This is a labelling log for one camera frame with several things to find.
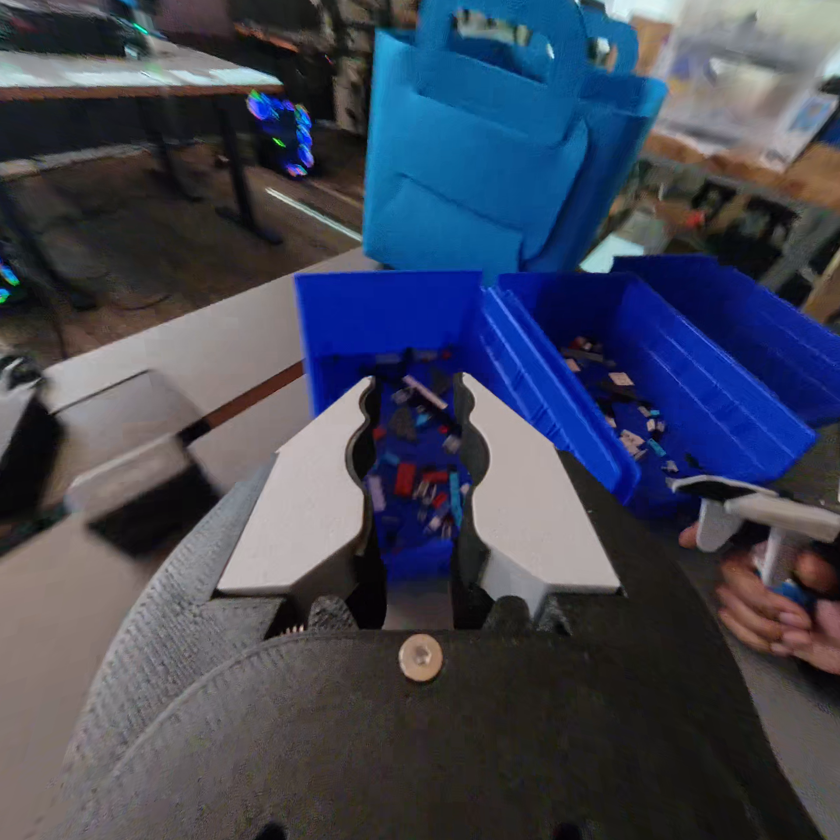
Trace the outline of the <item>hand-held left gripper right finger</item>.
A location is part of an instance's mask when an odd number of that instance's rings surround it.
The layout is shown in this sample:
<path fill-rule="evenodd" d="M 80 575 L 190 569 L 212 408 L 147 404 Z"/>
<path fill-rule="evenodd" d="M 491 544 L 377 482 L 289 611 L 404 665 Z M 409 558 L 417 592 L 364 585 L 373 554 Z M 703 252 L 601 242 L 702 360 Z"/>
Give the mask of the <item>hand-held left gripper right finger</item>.
<path fill-rule="evenodd" d="M 472 479 L 455 568 L 467 590 L 516 596 L 535 618 L 551 595 L 622 584 L 558 449 L 469 373 L 454 379 L 460 460 Z"/>

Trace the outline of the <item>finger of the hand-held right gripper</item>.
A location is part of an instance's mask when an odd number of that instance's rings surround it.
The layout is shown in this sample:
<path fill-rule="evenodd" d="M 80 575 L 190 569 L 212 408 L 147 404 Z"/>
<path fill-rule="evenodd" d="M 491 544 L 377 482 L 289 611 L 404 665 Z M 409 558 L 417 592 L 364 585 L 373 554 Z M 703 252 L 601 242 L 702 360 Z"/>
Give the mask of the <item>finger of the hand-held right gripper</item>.
<path fill-rule="evenodd" d="M 688 476 L 666 480 L 668 488 L 675 494 L 686 494 L 703 500 L 725 503 L 731 499 L 751 495 L 777 497 L 775 490 L 757 486 L 742 480 L 723 476 Z"/>
<path fill-rule="evenodd" d="M 765 493 L 704 500 L 700 506 L 696 546 L 719 550 L 746 524 L 769 529 L 764 551 L 756 559 L 762 583 L 771 589 L 792 582 L 798 552 L 812 542 L 830 544 L 839 534 L 839 516 L 822 507 Z"/>

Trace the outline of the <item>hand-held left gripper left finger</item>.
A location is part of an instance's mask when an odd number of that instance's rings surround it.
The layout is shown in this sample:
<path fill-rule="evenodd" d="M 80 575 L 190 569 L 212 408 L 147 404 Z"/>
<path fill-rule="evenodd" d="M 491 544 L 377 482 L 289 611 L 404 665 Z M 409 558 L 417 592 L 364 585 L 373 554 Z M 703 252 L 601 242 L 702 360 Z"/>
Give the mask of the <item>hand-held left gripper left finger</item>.
<path fill-rule="evenodd" d="M 358 589 L 373 527 L 364 480 L 376 425 L 377 381 L 368 375 L 277 450 L 220 595 L 285 596 L 307 613 L 319 597 Z"/>

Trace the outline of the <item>colourful toy brick pile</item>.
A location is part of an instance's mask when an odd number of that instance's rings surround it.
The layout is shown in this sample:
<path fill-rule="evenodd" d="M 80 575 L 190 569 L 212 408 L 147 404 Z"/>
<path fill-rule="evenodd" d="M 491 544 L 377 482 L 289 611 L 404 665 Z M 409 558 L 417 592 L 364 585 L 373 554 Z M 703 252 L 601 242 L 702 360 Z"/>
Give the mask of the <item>colourful toy brick pile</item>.
<path fill-rule="evenodd" d="M 459 534 L 462 490 L 470 478 L 459 456 L 455 362 L 450 348 L 322 360 L 330 402 L 363 377 L 374 381 L 374 456 L 365 482 L 380 545 L 393 558 L 452 545 Z"/>

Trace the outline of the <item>blue plastic bin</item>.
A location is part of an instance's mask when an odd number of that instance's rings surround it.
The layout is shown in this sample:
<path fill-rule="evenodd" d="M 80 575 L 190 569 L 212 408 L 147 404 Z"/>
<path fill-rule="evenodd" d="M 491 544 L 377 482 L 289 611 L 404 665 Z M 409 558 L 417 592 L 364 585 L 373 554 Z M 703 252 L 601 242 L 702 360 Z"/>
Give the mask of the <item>blue plastic bin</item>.
<path fill-rule="evenodd" d="M 329 401 L 322 360 L 331 354 L 450 348 L 455 374 L 482 379 L 489 359 L 479 336 L 480 286 L 480 274 L 468 271 L 298 274 L 298 320 L 312 414 L 321 414 L 357 382 Z M 374 533 L 389 582 L 440 581 L 448 575 L 459 535 L 452 545 L 437 543 L 393 558 L 380 545 L 375 510 Z"/>
<path fill-rule="evenodd" d="M 706 255 L 613 259 L 764 383 L 812 428 L 839 420 L 839 338 L 750 277 Z"/>
<path fill-rule="evenodd" d="M 638 517 L 671 518 L 697 501 L 673 493 L 658 463 L 632 460 L 560 354 L 602 341 L 659 404 L 700 473 L 757 486 L 780 478 L 816 435 L 762 383 L 627 273 L 518 274 L 484 290 L 482 339 L 503 397 Z"/>

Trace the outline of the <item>grey desk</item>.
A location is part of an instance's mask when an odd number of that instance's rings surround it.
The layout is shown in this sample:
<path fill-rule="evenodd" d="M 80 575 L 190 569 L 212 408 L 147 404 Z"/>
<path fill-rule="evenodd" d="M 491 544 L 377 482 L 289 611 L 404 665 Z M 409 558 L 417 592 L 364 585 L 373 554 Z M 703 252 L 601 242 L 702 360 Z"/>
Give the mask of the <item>grey desk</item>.
<path fill-rule="evenodd" d="M 198 458 L 223 490 L 309 420 L 294 274 L 50 366 L 61 410 L 145 371 L 221 426 Z M 152 571 L 68 518 L 2 559 L 2 838 L 31 838 L 49 809 L 89 685 Z M 791 661 L 728 640 L 773 745 L 826 838 L 838 838 L 838 706 Z"/>

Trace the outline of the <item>person's right hand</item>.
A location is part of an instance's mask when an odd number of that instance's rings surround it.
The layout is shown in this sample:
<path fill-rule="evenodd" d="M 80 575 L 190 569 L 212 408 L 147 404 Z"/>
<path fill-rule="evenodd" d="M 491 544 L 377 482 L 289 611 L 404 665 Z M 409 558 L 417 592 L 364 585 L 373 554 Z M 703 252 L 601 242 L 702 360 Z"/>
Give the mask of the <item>person's right hand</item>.
<path fill-rule="evenodd" d="M 839 675 L 838 541 L 813 542 L 800 549 L 794 580 L 814 596 L 808 610 L 761 582 L 753 548 L 769 530 L 744 526 L 723 555 L 717 587 L 724 627 L 752 650 L 796 658 L 816 671 Z"/>

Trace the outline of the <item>black white toy brick pile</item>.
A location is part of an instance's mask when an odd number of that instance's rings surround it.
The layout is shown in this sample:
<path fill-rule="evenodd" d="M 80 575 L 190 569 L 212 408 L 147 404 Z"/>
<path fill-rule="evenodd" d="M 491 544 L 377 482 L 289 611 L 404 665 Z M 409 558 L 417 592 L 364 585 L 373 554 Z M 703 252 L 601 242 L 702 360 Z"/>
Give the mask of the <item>black white toy brick pile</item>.
<path fill-rule="evenodd" d="M 579 334 L 560 347 L 560 354 L 632 460 L 657 462 L 667 480 L 700 473 L 699 460 L 678 451 L 659 404 L 607 353 L 602 341 Z"/>

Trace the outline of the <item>black cube box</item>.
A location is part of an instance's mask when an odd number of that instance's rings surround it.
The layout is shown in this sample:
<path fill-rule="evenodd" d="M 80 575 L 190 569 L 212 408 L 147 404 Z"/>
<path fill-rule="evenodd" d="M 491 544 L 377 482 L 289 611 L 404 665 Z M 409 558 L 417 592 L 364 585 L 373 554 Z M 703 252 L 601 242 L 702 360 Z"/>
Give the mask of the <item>black cube box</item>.
<path fill-rule="evenodd" d="M 82 472 L 63 501 L 87 530 L 140 556 L 193 527 L 219 498 L 182 439 L 167 434 Z"/>

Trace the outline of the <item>cardboard box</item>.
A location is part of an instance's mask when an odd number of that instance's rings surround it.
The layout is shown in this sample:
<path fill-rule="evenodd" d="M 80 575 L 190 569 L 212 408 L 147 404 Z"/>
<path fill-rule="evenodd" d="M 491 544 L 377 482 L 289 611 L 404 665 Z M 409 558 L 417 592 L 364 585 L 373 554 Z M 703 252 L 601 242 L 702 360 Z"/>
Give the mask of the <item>cardboard box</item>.
<path fill-rule="evenodd" d="M 838 206 L 839 151 L 812 143 L 783 171 L 770 168 L 749 152 L 705 154 L 696 147 L 660 133 L 651 133 L 643 151 L 679 165 L 697 165 L 710 174 L 767 187 L 777 193 L 821 205 Z"/>

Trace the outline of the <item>blue felt bag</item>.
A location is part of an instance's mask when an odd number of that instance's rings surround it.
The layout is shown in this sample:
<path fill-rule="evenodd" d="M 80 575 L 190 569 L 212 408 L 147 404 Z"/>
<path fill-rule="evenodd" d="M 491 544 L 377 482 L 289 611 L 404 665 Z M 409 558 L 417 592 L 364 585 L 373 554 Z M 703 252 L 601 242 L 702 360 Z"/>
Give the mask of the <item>blue felt bag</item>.
<path fill-rule="evenodd" d="M 421 2 L 374 38 L 362 249 L 395 270 L 575 269 L 667 97 L 576 2 Z"/>

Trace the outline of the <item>white-topped table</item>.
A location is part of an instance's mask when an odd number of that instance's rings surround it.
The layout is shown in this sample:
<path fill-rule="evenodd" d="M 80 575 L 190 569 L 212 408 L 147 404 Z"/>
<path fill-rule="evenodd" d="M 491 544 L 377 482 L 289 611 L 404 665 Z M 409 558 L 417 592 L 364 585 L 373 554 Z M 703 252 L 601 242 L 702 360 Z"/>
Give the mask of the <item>white-topped table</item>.
<path fill-rule="evenodd" d="M 281 236 L 256 219 L 237 133 L 224 101 L 245 98 L 252 91 L 277 96 L 284 86 L 268 73 L 178 45 L 163 57 L 143 60 L 2 51 L 2 102 L 211 99 L 237 207 L 220 206 L 217 213 L 258 239 L 279 245 Z"/>

